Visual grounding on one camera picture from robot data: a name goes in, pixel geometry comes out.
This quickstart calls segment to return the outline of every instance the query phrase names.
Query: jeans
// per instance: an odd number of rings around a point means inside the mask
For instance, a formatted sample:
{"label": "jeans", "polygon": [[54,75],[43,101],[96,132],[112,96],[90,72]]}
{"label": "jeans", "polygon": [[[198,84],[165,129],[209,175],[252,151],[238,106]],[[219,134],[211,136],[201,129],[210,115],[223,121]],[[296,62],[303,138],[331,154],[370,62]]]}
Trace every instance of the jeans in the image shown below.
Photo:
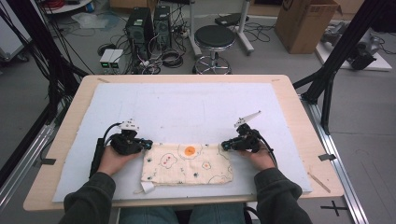
{"label": "jeans", "polygon": [[[190,216],[190,224],[200,223],[241,223],[245,224],[242,203],[218,203],[195,205]],[[121,208],[120,224],[163,224],[178,223],[172,207],[131,207]]]}

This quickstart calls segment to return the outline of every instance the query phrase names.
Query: chair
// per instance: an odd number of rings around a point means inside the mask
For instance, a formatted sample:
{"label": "chair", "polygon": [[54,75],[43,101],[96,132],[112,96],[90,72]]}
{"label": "chair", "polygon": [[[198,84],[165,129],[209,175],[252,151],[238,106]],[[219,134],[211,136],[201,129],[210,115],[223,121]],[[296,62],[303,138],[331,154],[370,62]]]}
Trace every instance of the chair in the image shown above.
{"label": "chair", "polygon": [[192,72],[195,74],[231,74],[230,64],[219,57],[219,52],[228,49],[235,41],[235,34],[230,29],[219,25],[207,25],[195,32],[194,40],[200,49],[210,51],[210,56],[199,58]]}

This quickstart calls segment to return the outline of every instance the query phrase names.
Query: computer tower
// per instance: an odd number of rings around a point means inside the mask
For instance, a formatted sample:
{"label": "computer tower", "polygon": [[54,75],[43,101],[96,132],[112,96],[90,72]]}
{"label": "computer tower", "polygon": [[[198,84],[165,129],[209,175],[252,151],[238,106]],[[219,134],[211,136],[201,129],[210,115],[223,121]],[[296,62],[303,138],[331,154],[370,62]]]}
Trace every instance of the computer tower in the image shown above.
{"label": "computer tower", "polygon": [[134,7],[125,25],[131,48],[138,50],[144,60],[151,57],[154,48],[154,29],[148,7]]}
{"label": "computer tower", "polygon": [[156,6],[154,11],[154,31],[157,49],[172,48],[171,9],[169,6]]}

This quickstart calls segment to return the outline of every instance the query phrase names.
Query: device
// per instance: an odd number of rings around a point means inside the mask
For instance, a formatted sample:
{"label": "device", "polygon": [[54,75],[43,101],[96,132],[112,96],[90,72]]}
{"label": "device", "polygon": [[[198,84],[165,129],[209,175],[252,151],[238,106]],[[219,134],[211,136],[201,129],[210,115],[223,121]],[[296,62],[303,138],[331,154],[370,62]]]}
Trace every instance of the device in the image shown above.
{"label": "device", "polygon": [[[339,22],[336,26],[327,29],[320,41],[322,43],[329,42],[334,47],[341,39],[348,25],[349,24],[343,21]],[[374,55],[380,50],[379,40],[379,37],[367,31],[357,46],[349,53],[346,61],[349,62],[353,69],[362,70],[366,68],[370,63],[376,60]]]}
{"label": "device", "polygon": [[148,7],[134,7],[125,25],[125,30],[131,48],[138,56],[148,60],[153,51],[154,28]]}
{"label": "device", "polygon": [[102,66],[104,75],[111,73],[110,59],[111,59],[111,56],[113,55],[113,52],[114,52],[114,49],[106,49],[102,55],[102,58],[100,59],[100,64]]}
{"label": "device", "polygon": [[156,6],[154,11],[154,31],[157,49],[172,48],[172,33],[169,6]]}
{"label": "device", "polygon": [[237,25],[241,21],[241,13],[233,13],[228,16],[215,18],[215,23],[222,26]]}
{"label": "device", "polygon": [[125,67],[125,59],[123,57],[123,49],[114,49],[109,60],[111,73],[121,74],[121,69]]}
{"label": "device", "polygon": [[274,162],[274,165],[277,167],[276,158],[274,155],[274,150],[268,145],[259,131],[255,129],[251,129],[248,126],[248,121],[256,118],[260,115],[261,111],[248,115],[246,117],[240,118],[234,125],[236,131],[238,132],[238,136],[232,138],[228,141],[224,141],[221,143],[221,147],[228,151],[232,150],[251,150],[252,153],[257,153],[262,149],[262,145],[265,145],[265,149],[268,151],[271,159]]}
{"label": "device", "polygon": [[[108,132],[114,127],[119,127],[121,133],[114,133],[106,139]],[[135,138],[138,130],[139,126],[133,119],[128,119],[122,123],[115,123],[108,127],[104,137],[97,140],[96,150],[91,163],[90,178],[99,169],[100,161],[108,143],[122,156],[139,153],[143,149],[150,150],[152,147],[151,140]]]}

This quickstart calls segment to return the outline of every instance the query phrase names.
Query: dark jacket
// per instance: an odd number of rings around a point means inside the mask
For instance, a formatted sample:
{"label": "dark jacket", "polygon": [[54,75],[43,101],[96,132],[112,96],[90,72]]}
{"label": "dark jacket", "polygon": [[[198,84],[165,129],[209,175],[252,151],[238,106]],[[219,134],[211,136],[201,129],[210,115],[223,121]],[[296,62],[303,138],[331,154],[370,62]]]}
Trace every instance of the dark jacket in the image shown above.
{"label": "dark jacket", "polygon": [[[300,186],[289,181],[278,169],[261,171],[254,177],[257,212],[262,224],[312,223],[297,204]],[[103,173],[94,174],[78,191],[64,198],[64,217],[60,223],[108,223],[116,184]]]}

